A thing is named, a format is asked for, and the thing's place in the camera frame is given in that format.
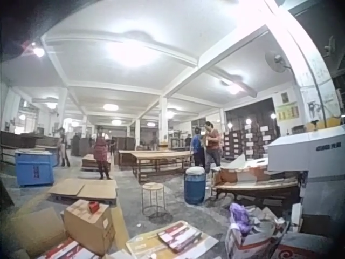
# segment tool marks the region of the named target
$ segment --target woman in red shirt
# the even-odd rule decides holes
[[[103,137],[103,128],[100,126],[97,127],[97,138],[93,149],[93,158],[97,161],[98,170],[101,175],[100,180],[104,178],[103,172],[106,174],[107,179],[110,179],[108,167],[108,145]]]

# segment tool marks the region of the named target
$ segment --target dark hair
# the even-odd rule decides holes
[[[209,121],[207,121],[207,122],[205,123],[205,125],[206,125],[207,127],[210,127],[210,126],[211,126],[211,128],[213,128],[213,124],[212,124],[211,122],[209,122]]]

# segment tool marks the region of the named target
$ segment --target yellow sign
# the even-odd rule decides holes
[[[300,116],[297,102],[283,104],[275,108],[277,121],[297,119]]]

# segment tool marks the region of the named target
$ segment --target blue plastic bin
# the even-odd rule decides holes
[[[53,155],[50,152],[16,152],[17,183],[27,185],[52,185]]]
[[[184,200],[191,205],[203,203],[206,190],[206,174],[202,167],[191,167],[184,175]]]

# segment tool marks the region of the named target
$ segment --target person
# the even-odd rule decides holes
[[[205,152],[201,145],[200,129],[195,128],[195,135],[190,142],[190,152],[193,154],[195,166],[202,166],[205,168]]]
[[[110,141],[110,155],[115,156],[115,137]]]
[[[97,138],[93,149],[93,158],[97,161],[99,173],[101,175],[100,180],[104,178],[103,172],[106,174],[108,180],[109,167],[108,167],[108,147],[105,138],[103,137],[103,128],[97,127]]]
[[[213,124],[209,121],[205,123],[206,129],[206,162],[205,172],[209,173],[212,160],[214,160],[216,166],[220,166],[220,135],[219,132],[213,127]]]
[[[188,134],[187,137],[184,139],[184,146],[190,147],[191,140],[192,140],[192,138],[190,137],[190,134]]]
[[[68,159],[67,156],[67,137],[65,134],[65,129],[64,128],[60,128],[59,129],[59,133],[60,133],[60,138],[59,138],[59,142],[58,142],[58,159],[59,159],[59,163],[60,163],[60,158],[62,158],[62,163],[61,166],[65,166],[65,161],[68,167],[71,166],[70,164],[70,160]]]

